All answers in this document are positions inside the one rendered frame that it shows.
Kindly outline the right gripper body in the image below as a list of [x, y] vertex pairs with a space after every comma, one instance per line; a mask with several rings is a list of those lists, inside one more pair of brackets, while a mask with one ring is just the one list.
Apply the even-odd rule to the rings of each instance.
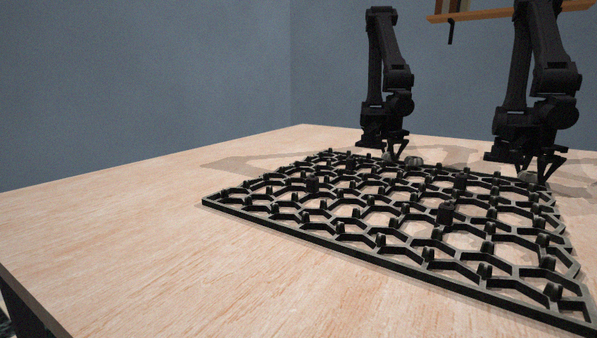
[[[385, 114], [393, 115], [393, 113], [389, 113], [385, 111]], [[380, 131], [380, 137], [388, 139], [389, 141], [395, 140], [403, 140], [404, 136], [409, 136], [410, 131], [402, 129], [403, 125], [403, 117], [398, 117], [398, 131], [385, 131], [382, 129], [377, 128], [377, 131]]]

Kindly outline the grey metal gear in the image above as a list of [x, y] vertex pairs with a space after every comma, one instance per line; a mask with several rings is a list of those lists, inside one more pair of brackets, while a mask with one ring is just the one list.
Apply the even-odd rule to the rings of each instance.
[[404, 163], [410, 166], [420, 166], [424, 164], [424, 161], [419, 156], [407, 156], [404, 159]]
[[395, 162], [395, 161], [392, 161], [392, 159], [391, 159], [391, 154], [390, 154], [390, 152], [388, 152], [388, 151], [387, 151], [387, 152], [384, 152], [384, 153], [382, 154], [381, 158], [382, 158], [383, 160], [385, 160], [385, 161], [388, 161], [388, 162]]

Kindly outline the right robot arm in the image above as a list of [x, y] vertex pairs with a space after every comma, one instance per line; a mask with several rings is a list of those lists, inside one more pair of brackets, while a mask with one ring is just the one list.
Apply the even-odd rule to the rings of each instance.
[[[398, 117], [410, 115], [415, 107], [411, 92], [415, 77], [398, 47], [393, 29], [397, 20], [397, 11], [392, 6], [371, 6], [366, 9], [368, 91], [366, 101], [361, 104], [360, 125], [364, 133], [361, 140], [355, 142], [357, 147], [381, 149], [376, 138], [380, 134], [377, 128], [387, 132], [398, 131]], [[383, 101], [382, 91], [393, 94], [386, 96], [386, 101]], [[393, 115], [385, 114], [385, 111]]]

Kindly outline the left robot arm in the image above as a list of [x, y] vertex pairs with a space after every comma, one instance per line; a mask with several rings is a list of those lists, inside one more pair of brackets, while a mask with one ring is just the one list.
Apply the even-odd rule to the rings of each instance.
[[[522, 144], [551, 146], [555, 130], [572, 127], [579, 119], [575, 94], [580, 90], [582, 74], [563, 48], [554, 14], [562, 3], [563, 0], [514, 0], [515, 40], [508, 87], [503, 105], [496, 107], [492, 123], [492, 135], [498, 137], [491, 152], [484, 152], [484, 161], [514, 164], [509, 150]], [[527, 107], [532, 49], [535, 65], [529, 96], [545, 100]]]

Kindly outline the pale grey gear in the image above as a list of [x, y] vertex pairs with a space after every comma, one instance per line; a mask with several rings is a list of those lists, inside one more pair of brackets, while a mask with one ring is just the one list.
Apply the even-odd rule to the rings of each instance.
[[517, 174], [519, 180], [527, 183], [538, 184], [537, 171], [533, 170], [522, 170]]

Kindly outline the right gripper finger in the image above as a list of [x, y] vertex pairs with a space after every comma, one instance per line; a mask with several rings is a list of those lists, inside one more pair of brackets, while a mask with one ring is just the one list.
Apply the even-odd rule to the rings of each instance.
[[[391, 159], [392, 161], [397, 161], [398, 157], [401, 155], [401, 152], [405, 149], [405, 147], [407, 146], [409, 142], [409, 139], [403, 139], [403, 140], [395, 140], [395, 141], [389, 141], [387, 140], [387, 144], [389, 147], [389, 151], [391, 154]], [[401, 144], [396, 156], [394, 155], [394, 145], [395, 144]]]
[[383, 140], [383, 139], [385, 139], [385, 138], [383, 138], [383, 137], [380, 137], [380, 134], [377, 134], [377, 135], [376, 135], [376, 138], [377, 138], [377, 141], [378, 141], [378, 143], [379, 143], [379, 145], [380, 145], [380, 148], [381, 148], [381, 150], [382, 150], [382, 153], [384, 153], [384, 152], [385, 152], [385, 149], [384, 149], [384, 145], [383, 145], [383, 143], [382, 143], [382, 140]]

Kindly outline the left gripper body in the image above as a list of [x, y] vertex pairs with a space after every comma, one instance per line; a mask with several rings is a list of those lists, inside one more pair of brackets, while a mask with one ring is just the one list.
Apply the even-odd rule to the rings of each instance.
[[[537, 146], [532, 146], [532, 145], [528, 145], [528, 144], [522, 144], [521, 147], [517, 148], [517, 150], [521, 150], [520, 153], [527, 154], [530, 156], [536, 156], [536, 157], [542, 158], [542, 159], [560, 158], [561, 156], [554, 154], [555, 151], [559, 151], [562, 154], [567, 153], [569, 147], [554, 144], [556, 133], [557, 133], [557, 130], [555, 130], [555, 134], [554, 134], [553, 142], [552, 142], [551, 146], [537, 147]], [[544, 155], [544, 154], [547, 154], [547, 155]]]

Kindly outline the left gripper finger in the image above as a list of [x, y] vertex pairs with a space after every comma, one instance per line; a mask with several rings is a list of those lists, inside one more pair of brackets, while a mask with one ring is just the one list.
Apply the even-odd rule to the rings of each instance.
[[[509, 153], [510, 153], [510, 156], [511, 156], [511, 158], [513, 160], [513, 163], [515, 165], [515, 169], [516, 169], [517, 174], [520, 171], [522, 171], [522, 170], [526, 170], [528, 168], [528, 166], [529, 166], [532, 158], [533, 158], [533, 156], [520, 153], [520, 150], [517, 150], [517, 149], [509, 150]], [[519, 156], [524, 156], [524, 163], [523, 163], [522, 169], [520, 169]]]
[[[537, 158], [537, 173], [538, 173], [538, 183], [544, 184], [546, 180], [555, 172], [565, 161], [567, 158], [560, 157], [557, 159], [542, 159]], [[546, 166], [552, 163], [550, 168], [548, 169], [547, 173], [543, 176]]]

